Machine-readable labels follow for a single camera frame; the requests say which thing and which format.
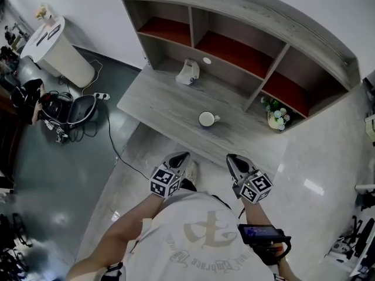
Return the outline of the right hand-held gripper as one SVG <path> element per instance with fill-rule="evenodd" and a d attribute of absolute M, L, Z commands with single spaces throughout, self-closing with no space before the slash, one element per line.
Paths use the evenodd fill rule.
<path fill-rule="evenodd" d="M 233 180 L 232 189 L 237 198 L 244 198 L 256 204 L 269 195 L 273 188 L 272 182 L 250 159 L 228 154 L 226 163 Z"/>

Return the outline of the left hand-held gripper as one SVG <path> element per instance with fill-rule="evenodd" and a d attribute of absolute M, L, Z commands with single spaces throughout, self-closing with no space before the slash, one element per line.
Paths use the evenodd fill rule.
<path fill-rule="evenodd" d="M 189 164 L 189 152 L 175 152 L 164 157 L 149 179 L 150 192 L 168 198 L 179 190 L 181 181 Z"/>

